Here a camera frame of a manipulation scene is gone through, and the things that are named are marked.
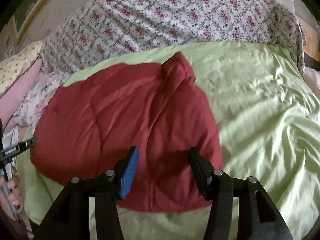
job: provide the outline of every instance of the red cloth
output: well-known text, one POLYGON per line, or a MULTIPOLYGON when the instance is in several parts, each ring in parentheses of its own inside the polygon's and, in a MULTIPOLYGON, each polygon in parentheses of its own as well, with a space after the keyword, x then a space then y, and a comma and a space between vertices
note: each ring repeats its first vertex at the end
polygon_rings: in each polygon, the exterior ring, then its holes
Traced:
POLYGON ((41 117, 31 161, 65 185, 94 178, 139 148, 129 195, 117 204, 138 211, 187 211, 210 205, 199 195, 188 164, 197 146, 223 168, 219 135, 205 93, 178 52, 163 65, 117 64, 85 81, 59 87, 41 117))

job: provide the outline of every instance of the blue gripper pad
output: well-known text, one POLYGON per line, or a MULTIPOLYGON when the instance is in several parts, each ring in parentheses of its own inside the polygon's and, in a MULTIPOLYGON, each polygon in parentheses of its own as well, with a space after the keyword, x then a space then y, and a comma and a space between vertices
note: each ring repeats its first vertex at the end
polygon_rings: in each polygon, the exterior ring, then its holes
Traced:
POLYGON ((122 176, 121 180, 121 189, 119 192, 120 198, 124 199, 125 196, 129 194, 131 184, 133 181, 134 174, 136 172, 137 166, 138 166, 138 160, 139 160, 139 150, 137 147, 131 147, 129 150, 129 155, 131 155, 131 158, 129 160, 128 166, 124 172, 124 175, 122 176))

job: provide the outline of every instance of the wrinkled green sheet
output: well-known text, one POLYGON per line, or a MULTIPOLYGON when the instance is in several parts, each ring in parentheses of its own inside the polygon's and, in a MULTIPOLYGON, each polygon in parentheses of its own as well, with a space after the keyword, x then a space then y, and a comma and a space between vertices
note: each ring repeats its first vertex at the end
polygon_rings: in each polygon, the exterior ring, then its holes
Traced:
MULTIPOLYGON (((241 179, 256 176, 294 239, 301 239, 320 209, 320 104, 286 49, 232 42, 158 48, 101 62, 75 73, 65 86, 120 62, 163 63, 177 51, 189 60, 196 84, 207 94, 219 128, 224 171, 241 179)), ((39 224, 62 186, 34 168, 30 152, 18 157, 17 169, 26 213, 39 224)), ((91 235, 96 239, 93 203, 91 199, 91 235)), ((126 240, 202 239, 209 210, 141 213, 118 208, 126 240)), ((233 218, 236 221, 236 205, 233 218)), ((232 239, 236 229, 233 223, 232 239)))

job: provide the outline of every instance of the metal screw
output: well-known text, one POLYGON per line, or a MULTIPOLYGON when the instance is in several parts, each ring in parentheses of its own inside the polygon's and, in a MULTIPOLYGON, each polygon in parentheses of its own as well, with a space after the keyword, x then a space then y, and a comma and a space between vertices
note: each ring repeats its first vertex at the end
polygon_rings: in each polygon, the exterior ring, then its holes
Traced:
POLYGON ((78 183, 79 181, 80 181, 80 179, 78 177, 74 177, 71 180, 71 182, 74 183, 74 184, 78 183))
POLYGON ((223 174, 223 171, 222 170, 214 170, 213 172, 215 175, 217 176, 221 176, 223 174))
POLYGON ((256 179, 255 177, 253 177, 253 176, 250 176, 250 177, 249 177, 249 181, 250 181, 251 183, 256 183, 256 182, 257 182, 257 179, 256 179))
POLYGON ((106 175, 109 176, 109 177, 113 176, 114 174, 115 174, 114 170, 107 170, 106 171, 106 175))

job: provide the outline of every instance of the red blanket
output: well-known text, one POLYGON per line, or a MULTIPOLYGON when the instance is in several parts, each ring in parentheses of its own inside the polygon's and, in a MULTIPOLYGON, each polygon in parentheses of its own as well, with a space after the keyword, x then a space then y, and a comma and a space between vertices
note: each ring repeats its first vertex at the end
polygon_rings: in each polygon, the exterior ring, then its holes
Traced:
POLYGON ((132 188, 117 204, 138 211, 187 211, 210 205, 199 195, 188 150, 223 167, 218 129, 205 93, 178 52, 163 65, 117 64, 59 87, 41 117, 31 161, 65 185, 112 169, 135 145, 132 188))

